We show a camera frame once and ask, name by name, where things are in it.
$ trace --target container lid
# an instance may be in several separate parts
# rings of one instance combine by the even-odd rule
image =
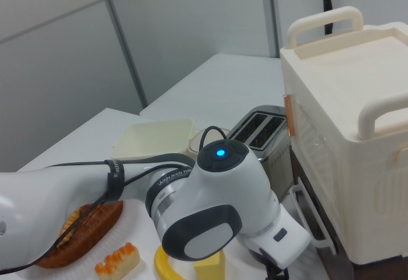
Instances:
[[[116,141],[113,159],[140,159],[184,153],[194,136],[192,119],[146,122],[129,126]]]
[[[352,31],[297,45],[302,31],[347,18]],[[356,8],[343,7],[291,27],[282,57],[345,137],[368,140],[408,128],[406,24],[363,26]]]

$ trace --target toaster slot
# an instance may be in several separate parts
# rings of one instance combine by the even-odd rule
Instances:
[[[238,133],[233,135],[233,139],[245,143],[267,117],[265,114],[255,113],[238,128]]]
[[[251,148],[263,149],[265,144],[269,142],[269,139],[277,130],[280,130],[285,118],[273,116],[262,128],[262,130],[254,137],[249,144]]]

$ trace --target white table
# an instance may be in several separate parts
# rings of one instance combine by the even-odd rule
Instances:
[[[130,124],[147,121],[149,120],[137,115],[105,109],[21,170],[35,170],[63,162],[104,160],[110,157],[115,140]],[[93,272],[95,264],[127,241],[131,241],[139,248],[142,262],[124,279],[158,280],[153,259],[159,246],[159,239],[144,204],[135,200],[125,203],[124,212],[118,223],[77,262],[56,270],[45,271],[39,267],[31,267],[16,274],[3,276],[2,279],[97,279]],[[266,273],[263,266],[255,262],[235,239],[224,250],[227,259],[227,280],[264,280]],[[187,280],[196,279],[192,263],[175,261],[171,263],[173,268]],[[291,280],[327,279],[319,258],[311,246],[289,266],[289,274]]]
[[[197,129],[231,130],[256,106],[284,106],[281,60],[218,54],[140,112],[164,121],[194,119]]]

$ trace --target blue led light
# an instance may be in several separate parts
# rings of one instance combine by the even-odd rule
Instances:
[[[219,149],[219,150],[216,152],[216,154],[217,154],[217,156],[222,157],[223,155],[225,155],[225,150],[224,150],[224,149]]]

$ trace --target toy cake slice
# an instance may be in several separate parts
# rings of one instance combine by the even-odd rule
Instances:
[[[95,266],[95,273],[99,280],[119,280],[134,269],[139,261],[139,250],[132,243],[126,243],[106,256],[105,264],[98,263]]]

